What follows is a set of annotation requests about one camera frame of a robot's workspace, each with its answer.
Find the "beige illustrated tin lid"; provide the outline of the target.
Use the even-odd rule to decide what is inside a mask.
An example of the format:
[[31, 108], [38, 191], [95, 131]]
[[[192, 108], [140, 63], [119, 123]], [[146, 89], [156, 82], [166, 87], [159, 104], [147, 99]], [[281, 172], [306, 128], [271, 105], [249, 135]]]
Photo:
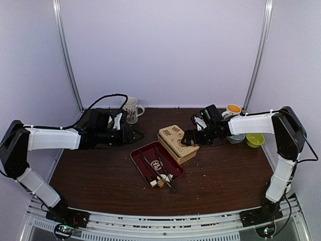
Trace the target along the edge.
[[178, 164], [195, 157], [199, 146], [186, 146], [181, 143], [184, 131], [178, 125], [162, 128], [158, 131], [158, 142], [171, 154]]

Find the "black tongs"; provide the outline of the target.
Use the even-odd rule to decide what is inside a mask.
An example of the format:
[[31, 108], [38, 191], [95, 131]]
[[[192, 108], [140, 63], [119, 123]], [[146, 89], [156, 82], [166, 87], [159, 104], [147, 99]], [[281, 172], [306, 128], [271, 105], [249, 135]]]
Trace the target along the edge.
[[[143, 163], [148, 168], [150, 168], [152, 170], [152, 172], [156, 175], [154, 180], [158, 181], [157, 176], [159, 176], [160, 178], [161, 178], [160, 174], [165, 174], [168, 176], [169, 172], [168, 172], [166, 166], [162, 162], [162, 159], [161, 159], [158, 149], [156, 147], [154, 147], [153, 150], [154, 150], [154, 154], [155, 154], [155, 158], [156, 158], [156, 160], [155, 160], [156, 164], [149, 162], [149, 160], [146, 158], [146, 156], [143, 154], [143, 152], [141, 150], [138, 150], [138, 153], [139, 153], [139, 157], [143, 161]], [[164, 186], [167, 186], [173, 192], [176, 192], [177, 189], [176, 189], [176, 186], [174, 185], [172, 178], [168, 178], [168, 181], [162, 179], [162, 181], [164, 182]]]

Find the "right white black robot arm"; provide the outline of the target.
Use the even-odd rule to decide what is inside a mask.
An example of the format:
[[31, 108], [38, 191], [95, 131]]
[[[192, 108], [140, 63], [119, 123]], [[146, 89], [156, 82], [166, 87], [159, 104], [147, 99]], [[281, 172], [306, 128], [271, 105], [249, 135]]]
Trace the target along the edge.
[[200, 110], [200, 114], [192, 116], [196, 128], [185, 131], [181, 140], [183, 145], [210, 145], [216, 138], [241, 134], [274, 135], [278, 162], [261, 207], [257, 210], [260, 221], [269, 221], [276, 214], [307, 143], [306, 131], [292, 108], [285, 106], [280, 110], [223, 118], [212, 104]]

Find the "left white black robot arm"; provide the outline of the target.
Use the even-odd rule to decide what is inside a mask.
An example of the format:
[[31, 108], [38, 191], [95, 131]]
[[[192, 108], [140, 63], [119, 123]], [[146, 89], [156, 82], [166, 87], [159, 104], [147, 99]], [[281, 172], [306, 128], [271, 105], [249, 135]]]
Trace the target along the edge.
[[91, 150], [101, 144], [121, 147], [136, 143], [143, 137], [138, 130], [120, 124], [112, 128], [86, 126], [55, 129], [27, 126], [15, 120], [1, 142], [3, 175], [27, 188], [61, 223], [67, 223], [72, 219], [72, 211], [66, 199], [30, 167], [28, 153], [46, 149]]

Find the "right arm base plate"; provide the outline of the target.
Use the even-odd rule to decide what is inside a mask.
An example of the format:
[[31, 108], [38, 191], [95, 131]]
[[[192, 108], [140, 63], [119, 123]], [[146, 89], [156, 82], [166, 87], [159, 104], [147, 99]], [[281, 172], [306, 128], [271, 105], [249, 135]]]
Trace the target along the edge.
[[243, 227], [258, 225], [266, 222], [272, 222], [275, 219], [283, 217], [280, 210], [277, 211], [266, 211], [264, 208], [259, 207], [242, 211], [239, 213]]

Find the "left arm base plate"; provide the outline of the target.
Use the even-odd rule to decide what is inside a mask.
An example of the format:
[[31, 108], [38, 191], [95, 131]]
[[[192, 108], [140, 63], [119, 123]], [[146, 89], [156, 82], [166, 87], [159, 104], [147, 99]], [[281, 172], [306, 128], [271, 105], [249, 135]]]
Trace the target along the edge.
[[89, 212], [69, 208], [64, 211], [49, 210], [46, 214], [48, 220], [64, 223], [75, 228], [86, 228], [89, 217]]

